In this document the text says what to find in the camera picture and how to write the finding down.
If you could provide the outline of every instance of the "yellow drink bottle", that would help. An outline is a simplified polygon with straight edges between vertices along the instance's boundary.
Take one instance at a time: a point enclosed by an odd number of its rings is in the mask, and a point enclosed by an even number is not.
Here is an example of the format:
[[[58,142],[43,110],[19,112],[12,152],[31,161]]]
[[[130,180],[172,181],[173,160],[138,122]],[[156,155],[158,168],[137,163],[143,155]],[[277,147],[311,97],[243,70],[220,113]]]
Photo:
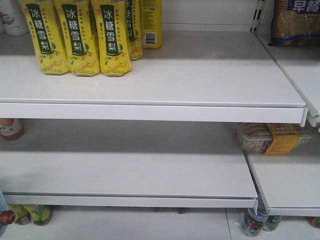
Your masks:
[[[162,2],[141,0],[143,48],[157,49],[162,46]]]
[[[89,0],[54,0],[70,72],[91,77],[100,73],[95,16]]]
[[[19,0],[26,18],[35,56],[46,75],[69,72],[65,42],[53,0]]]
[[[98,31],[101,71],[119,77],[132,68],[126,0],[91,0]]]
[[[140,1],[141,0],[127,0],[126,4],[126,24],[134,61],[143,57]]]

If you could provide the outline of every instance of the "bottle cap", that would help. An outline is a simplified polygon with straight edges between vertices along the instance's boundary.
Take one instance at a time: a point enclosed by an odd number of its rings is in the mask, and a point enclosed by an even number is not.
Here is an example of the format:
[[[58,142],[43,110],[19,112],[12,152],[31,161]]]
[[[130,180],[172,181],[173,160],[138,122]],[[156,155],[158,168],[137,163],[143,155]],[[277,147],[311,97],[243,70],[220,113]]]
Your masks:
[[[0,224],[8,225],[15,221],[15,212],[12,210],[3,211],[0,213]]]

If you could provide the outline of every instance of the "barcode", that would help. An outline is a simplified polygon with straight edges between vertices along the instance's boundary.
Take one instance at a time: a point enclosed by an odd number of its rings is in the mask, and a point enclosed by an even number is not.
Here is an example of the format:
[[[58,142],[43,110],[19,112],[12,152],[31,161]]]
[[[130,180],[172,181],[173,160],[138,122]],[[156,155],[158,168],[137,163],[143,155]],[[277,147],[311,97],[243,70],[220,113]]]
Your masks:
[[[145,33],[145,45],[156,45],[157,35],[155,32]]]

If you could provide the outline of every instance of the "green bottle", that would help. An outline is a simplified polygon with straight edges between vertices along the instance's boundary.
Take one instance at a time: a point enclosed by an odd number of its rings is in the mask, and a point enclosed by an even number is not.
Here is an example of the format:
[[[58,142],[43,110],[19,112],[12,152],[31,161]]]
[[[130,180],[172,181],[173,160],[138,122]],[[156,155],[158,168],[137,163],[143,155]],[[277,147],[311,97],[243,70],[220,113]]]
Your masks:
[[[30,213],[35,225],[44,226],[52,218],[52,208],[49,205],[24,204],[23,207]]]
[[[30,222],[30,213],[22,206],[22,204],[9,204],[9,208],[15,213],[15,224],[26,225]]]

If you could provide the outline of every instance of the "store shelf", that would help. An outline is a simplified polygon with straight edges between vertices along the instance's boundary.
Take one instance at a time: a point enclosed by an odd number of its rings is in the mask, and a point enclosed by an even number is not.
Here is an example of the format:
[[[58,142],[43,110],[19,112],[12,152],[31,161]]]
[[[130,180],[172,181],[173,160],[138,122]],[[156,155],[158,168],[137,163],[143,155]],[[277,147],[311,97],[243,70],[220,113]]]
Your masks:
[[[253,33],[163,35],[120,78],[45,76],[29,35],[1,36],[1,117],[304,123],[305,102]]]
[[[285,155],[247,154],[271,215],[320,216],[320,134]]]
[[[320,122],[320,46],[275,47],[268,46],[268,36],[259,38],[305,101],[308,120],[315,127]]]
[[[253,207],[257,193],[232,124],[25,120],[0,142],[8,203]]]
[[[245,209],[226,210],[232,240],[252,240],[241,232],[240,224]],[[317,240],[320,238],[318,228],[311,226],[303,216],[285,216],[274,231],[262,231],[255,240]]]
[[[172,209],[56,207],[46,226],[12,224],[4,240],[231,240],[224,209],[192,209],[178,214]]]
[[[113,240],[251,240],[240,230],[245,209],[193,208],[177,214],[171,208],[79,207],[54,208],[46,226],[12,224],[4,240],[113,239]],[[256,240],[317,240],[320,231],[304,217],[285,216],[272,232],[262,231]]]

